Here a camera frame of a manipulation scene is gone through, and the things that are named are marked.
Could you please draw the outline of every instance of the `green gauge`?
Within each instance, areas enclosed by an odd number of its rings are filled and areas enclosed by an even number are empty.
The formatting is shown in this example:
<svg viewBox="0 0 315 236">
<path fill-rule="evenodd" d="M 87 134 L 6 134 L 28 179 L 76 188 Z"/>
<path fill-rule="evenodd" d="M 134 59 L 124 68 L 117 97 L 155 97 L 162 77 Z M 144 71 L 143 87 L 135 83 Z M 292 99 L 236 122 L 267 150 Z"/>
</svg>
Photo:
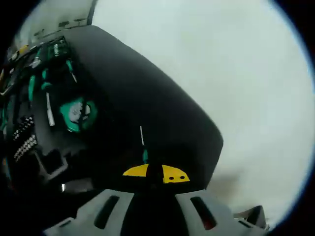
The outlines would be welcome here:
<svg viewBox="0 0 315 236">
<path fill-rule="evenodd" d="M 64 121 L 70 132 L 80 132 L 79 120 L 82 116 L 83 98 L 80 97 L 72 102 L 65 103 L 60 107 Z M 97 108 L 92 101 L 87 101 L 85 106 L 85 114 L 82 117 L 82 129 L 90 128 L 97 117 Z"/>
</svg>

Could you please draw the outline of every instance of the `yellow marking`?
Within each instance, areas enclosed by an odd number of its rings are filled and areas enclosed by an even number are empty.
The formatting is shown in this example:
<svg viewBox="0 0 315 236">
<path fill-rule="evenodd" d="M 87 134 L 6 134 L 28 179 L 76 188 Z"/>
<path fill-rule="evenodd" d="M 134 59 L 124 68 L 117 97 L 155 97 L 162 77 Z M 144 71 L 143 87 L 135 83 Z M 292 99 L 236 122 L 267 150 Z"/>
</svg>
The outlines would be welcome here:
<svg viewBox="0 0 315 236">
<path fill-rule="evenodd" d="M 149 164 L 144 164 L 141 166 L 132 167 L 127 170 L 123 176 L 138 176 L 138 177 L 145 177 L 147 174 Z"/>
<path fill-rule="evenodd" d="M 164 173 L 164 183 L 179 183 L 190 181 L 184 171 L 171 166 L 162 165 L 162 167 Z"/>
</svg>

